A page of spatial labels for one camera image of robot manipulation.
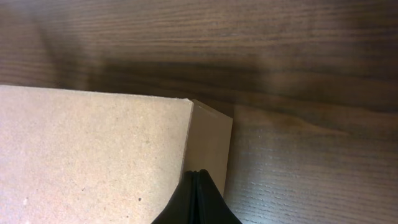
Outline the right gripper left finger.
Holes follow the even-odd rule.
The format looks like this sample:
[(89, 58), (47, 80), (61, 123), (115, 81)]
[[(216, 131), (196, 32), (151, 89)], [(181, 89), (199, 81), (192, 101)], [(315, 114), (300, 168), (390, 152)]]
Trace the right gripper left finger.
[(182, 176), (169, 202), (152, 224), (189, 224), (193, 223), (192, 215), (195, 206), (195, 177), (193, 171)]

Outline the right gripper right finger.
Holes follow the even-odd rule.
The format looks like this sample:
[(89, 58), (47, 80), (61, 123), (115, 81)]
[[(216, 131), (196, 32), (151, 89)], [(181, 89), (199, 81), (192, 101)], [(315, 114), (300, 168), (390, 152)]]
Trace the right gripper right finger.
[(197, 177), (197, 218), (204, 224), (241, 224), (225, 203), (207, 170)]

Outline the brown cardboard box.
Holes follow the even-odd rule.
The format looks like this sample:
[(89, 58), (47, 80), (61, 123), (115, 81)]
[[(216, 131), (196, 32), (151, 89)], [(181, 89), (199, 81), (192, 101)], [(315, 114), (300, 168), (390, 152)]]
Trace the brown cardboard box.
[(197, 101), (1, 87), (2, 223), (152, 223), (185, 172), (223, 194), (233, 120)]

